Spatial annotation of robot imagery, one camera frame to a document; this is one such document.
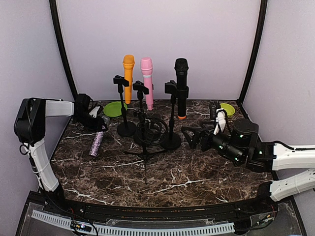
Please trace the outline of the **purple glitter microphone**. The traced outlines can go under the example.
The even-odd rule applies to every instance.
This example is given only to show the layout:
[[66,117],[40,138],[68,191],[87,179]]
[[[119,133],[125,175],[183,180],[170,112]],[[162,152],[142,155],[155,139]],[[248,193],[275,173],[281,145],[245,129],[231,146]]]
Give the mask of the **purple glitter microphone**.
[[[108,116],[104,115],[102,116],[102,119],[104,120],[104,122],[108,123],[109,125],[110,118]],[[107,130],[101,130],[101,131],[96,132],[96,135],[94,137],[94,140],[93,140],[90,152],[89,152],[90,156],[96,157],[98,155],[99,148],[102,143],[105,132],[107,132]]]

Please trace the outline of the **black round-base stand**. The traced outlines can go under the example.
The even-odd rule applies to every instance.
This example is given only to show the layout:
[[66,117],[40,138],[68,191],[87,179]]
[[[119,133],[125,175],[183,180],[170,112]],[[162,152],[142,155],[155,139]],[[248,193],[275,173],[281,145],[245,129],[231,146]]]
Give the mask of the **black round-base stand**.
[[135,111],[133,114],[138,117],[139,123],[136,127],[136,131],[133,135],[134,142],[138,145],[150,145],[153,141],[153,131],[151,128],[151,121],[148,119],[146,113],[143,110],[143,99],[144,95],[149,93],[149,90],[144,86],[141,81],[136,81],[132,85],[133,90],[137,91],[137,98],[139,100],[139,110]]
[[120,103],[121,103],[121,112],[123,116],[123,122],[118,125],[117,133],[121,137],[131,137],[134,135],[136,131],[136,125],[135,123],[127,120],[126,109],[124,106],[124,99],[123,99],[124,87],[128,87],[129,82],[124,77],[116,75],[113,78],[113,83],[118,86],[118,93],[120,95]]
[[171,94],[170,102],[171,102],[171,115],[169,119],[169,131],[166,134],[164,141],[161,143],[161,147],[165,150],[175,150],[181,146],[181,137],[174,133],[174,112],[175,112],[175,104],[178,98],[186,100],[189,95],[189,88],[186,89],[178,89],[177,83],[174,80],[170,80],[169,82],[164,84],[164,92],[167,94]]

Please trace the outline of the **black tripod shock-mount stand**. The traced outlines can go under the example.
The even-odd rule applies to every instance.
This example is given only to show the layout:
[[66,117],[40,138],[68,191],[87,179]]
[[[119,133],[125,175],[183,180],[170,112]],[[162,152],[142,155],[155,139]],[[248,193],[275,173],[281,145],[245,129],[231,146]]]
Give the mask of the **black tripod shock-mount stand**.
[[134,116],[139,119],[139,123],[136,126],[136,132],[134,134],[134,141],[140,141],[142,152],[136,153],[124,151],[124,154],[136,155],[143,160],[145,184],[148,184],[147,162],[155,155],[165,153],[166,150],[163,149],[160,151],[148,152],[147,147],[160,145],[165,140],[168,128],[163,120],[157,117],[150,117],[142,110],[135,111]]

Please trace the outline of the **black microphone orange base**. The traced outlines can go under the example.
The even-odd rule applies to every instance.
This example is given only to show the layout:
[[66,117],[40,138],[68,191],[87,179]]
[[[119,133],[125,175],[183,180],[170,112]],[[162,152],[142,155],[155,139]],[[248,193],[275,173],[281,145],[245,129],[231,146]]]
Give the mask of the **black microphone orange base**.
[[178,58],[175,61],[175,72],[177,79],[177,99],[178,99],[178,117],[186,118],[186,100],[189,94],[187,86],[188,61],[185,58]]

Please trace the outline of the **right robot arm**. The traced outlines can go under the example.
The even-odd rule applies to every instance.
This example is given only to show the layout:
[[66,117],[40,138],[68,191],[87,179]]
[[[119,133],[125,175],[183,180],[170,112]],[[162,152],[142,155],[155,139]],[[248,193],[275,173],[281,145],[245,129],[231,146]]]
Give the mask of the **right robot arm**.
[[262,142],[259,126],[245,118],[234,121],[203,121],[198,127],[182,126],[181,132],[191,149],[200,145],[202,151],[215,149],[234,166],[242,166],[256,173],[273,173],[285,169],[304,169],[291,177],[261,184],[258,197],[251,203],[255,213],[262,213],[270,199],[278,202],[288,196],[315,187],[315,147],[290,146],[281,141]]

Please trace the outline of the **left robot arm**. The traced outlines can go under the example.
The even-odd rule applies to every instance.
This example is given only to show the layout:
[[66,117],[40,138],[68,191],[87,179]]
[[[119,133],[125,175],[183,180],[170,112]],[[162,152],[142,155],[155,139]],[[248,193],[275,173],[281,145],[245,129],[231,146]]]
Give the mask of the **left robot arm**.
[[74,102],[61,99],[25,98],[19,108],[14,123],[14,133],[21,143],[21,148],[28,155],[32,171],[36,175],[40,187],[49,192],[61,191],[45,147],[46,118],[72,117],[86,129],[94,132],[108,128],[105,120],[98,115],[100,106],[90,108],[91,98],[79,94]]

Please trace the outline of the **pink microphone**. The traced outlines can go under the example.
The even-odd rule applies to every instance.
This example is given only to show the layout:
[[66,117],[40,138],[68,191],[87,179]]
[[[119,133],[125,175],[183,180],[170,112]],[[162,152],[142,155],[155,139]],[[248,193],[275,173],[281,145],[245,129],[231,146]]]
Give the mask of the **pink microphone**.
[[147,109],[153,110],[153,62],[150,57],[143,57],[140,61],[140,69],[143,77],[144,86],[149,90],[149,93],[145,95],[145,101]]

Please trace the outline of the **lime green plate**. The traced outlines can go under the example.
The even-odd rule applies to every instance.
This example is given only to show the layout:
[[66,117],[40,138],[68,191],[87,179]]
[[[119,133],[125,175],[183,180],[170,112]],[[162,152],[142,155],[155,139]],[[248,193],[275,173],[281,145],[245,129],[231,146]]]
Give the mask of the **lime green plate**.
[[121,108],[122,105],[120,101],[110,102],[104,107],[103,113],[110,118],[116,118],[123,115]]

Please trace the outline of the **lime green bowl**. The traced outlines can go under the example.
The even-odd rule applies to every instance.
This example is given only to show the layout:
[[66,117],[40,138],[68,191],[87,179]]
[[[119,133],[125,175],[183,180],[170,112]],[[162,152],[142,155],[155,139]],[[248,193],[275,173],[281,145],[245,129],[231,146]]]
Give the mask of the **lime green bowl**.
[[220,103],[220,106],[226,111],[229,118],[231,118],[235,114],[235,108],[232,105],[227,103]]

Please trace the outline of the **black front rail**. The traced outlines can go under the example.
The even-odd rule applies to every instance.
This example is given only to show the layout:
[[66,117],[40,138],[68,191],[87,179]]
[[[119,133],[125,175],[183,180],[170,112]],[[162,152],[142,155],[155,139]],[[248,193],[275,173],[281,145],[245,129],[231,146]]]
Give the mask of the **black front rail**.
[[84,219],[105,222],[107,219],[131,220],[131,221],[185,221],[197,219],[214,218],[216,221],[243,222],[248,221],[251,216],[270,212],[275,216],[278,204],[268,194],[263,194],[269,184],[259,187],[257,197],[216,205],[191,206],[191,207],[124,207],[89,204],[73,200],[64,200],[64,207],[52,202],[50,195],[41,192],[33,193],[35,201],[44,204],[48,202],[45,209],[54,213],[65,210],[67,215],[74,214],[75,219]]

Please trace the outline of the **black right frame post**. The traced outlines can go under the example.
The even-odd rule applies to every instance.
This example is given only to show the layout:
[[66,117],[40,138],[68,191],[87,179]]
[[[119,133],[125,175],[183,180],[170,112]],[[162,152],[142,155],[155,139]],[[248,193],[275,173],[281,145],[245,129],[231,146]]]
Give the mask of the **black right frame post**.
[[263,29],[264,29],[264,23],[265,23],[265,18],[266,18],[266,13],[267,13],[267,5],[268,5],[268,0],[261,0],[260,1],[260,8],[259,8],[259,15],[258,15],[258,20],[257,20],[257,27],[255,31],[255,37],[253,41],[253,47],[252,47],[252,52],[248,64],[248,68],[246,71],[246,75],[244,78],[243,86],[240,92],[240,96],[238,98],[238,101],[241,105],[243,105],[249,85],[252,79],[256,59],[258,56],[258,51],[261,43],[261,38],[263,34]]

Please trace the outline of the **black frame post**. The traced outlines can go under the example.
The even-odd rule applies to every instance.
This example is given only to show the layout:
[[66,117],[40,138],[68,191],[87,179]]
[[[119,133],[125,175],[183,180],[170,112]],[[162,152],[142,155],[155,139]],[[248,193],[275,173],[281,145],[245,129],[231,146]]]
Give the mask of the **black frame post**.
[[58,46],[59,54],[62,60],[63,69],[66,75],[66,80],[67,80],[69,89],[71,91],[72,97],[75,100],[77,98],[78,91],[77,91],[77,88],[76,88],[76,85],[72,76],[70,64],[67,57],[67,52],[65,49],[65,44],[63,41],[63,34],[62,34],[62,28],[61,28],[61,24],[59,20],[57,1],[49,0],[49,5],[50,5],[51,18],[53,22],[57,46]]
[[241,105],[243,105],[249,85],[252,79],[256,59],[258,56],[258,51],[261,43],[261,38],[263,34],[263,29],[264,29],[264,23],[265,23],[265,18],[266,18],[266,13],[267,13],[267,5],[268,5],[268,0],[261,0],[260,1],[260,8],[259,8],[259,15],[258,15],[258,20],[257,20],[257,27],[255,31],[255,37],[253,41],[253,47],[252,47],[252,52],[248,64],[248,68],[246,71],[246,75],[244,78],[243,86],[240,92],[240,96],[238,98],[238,101]]

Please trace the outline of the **black left frame post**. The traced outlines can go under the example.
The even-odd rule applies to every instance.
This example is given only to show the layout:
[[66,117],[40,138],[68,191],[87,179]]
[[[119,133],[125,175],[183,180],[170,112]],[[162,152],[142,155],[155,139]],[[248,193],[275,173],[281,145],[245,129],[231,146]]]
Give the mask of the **black left frame post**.
[[49,5],[50,5],[51,18],[53,22],[57,46],[58,46],[59,54],[62,60],[63,69],[66,75],[66,80],[67,80],[69,89],[71,91],[72,97],[75,100],[77,98],[78,91],[77,91],[77,88],[76,88],[76,85],[72,76],[70,64],[67,57],[67,52],[65,49],[65,44],[63,41],[63,34],[62,34],[62,28],[61,28],[61,24],[59,20],[57,1],[49,0]]

